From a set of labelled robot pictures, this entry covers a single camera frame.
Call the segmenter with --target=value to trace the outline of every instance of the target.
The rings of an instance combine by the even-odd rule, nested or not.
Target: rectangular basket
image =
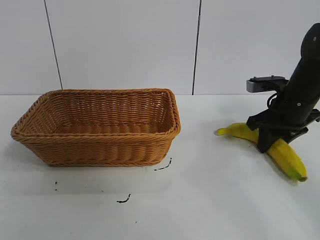
[[[51,166],[148,166],[181,130],[169,89],[56,90],[42,95],[11,136]]]

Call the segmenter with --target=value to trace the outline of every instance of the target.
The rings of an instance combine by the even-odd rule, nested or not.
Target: yellow banana
[[[217,130],[217,135],[230,135],[258,143],[259,130],[251,131],[245,123],[234,123],[227,128]],[[301,158],[283,139],[277,140],[267,151],[267,154],[293,180],[307,180],[307,170]]]

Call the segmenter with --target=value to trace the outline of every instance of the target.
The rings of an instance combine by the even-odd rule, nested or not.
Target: cable
[[[268,107],[268,109],[269,109],[270,106],[271,106],[271,100],[272,100],[275,96],[277,96],[277,95],[278,95],[277,92],[274,93],[274,94],[272,94],[272,95],[268,98],[268,100],[266,101],[266,106]]]

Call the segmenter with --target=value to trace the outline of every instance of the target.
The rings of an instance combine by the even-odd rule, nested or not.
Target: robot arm
[[[307,125],[320,122],[320,111],[314,109],[320,98],[320,23],[305,35],[301,59],[290,80],[271,76],[247,81],[250,93],[272,90],[276,93],[269,98],[268,109],[247,120],[251,130],[259,129],[257,147],[262,153],[279,138],[289,143],[307,133]]]

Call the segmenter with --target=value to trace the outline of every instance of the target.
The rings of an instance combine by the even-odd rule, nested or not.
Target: white tabletop
[[[298,185],[251,143],[214,135],[267,98],[177,96],[182,131],[160,164],[56,168],[10,137],[37,96],[0,96],[1,239],[318,240],[320,123],[291,143],[308,170]]]

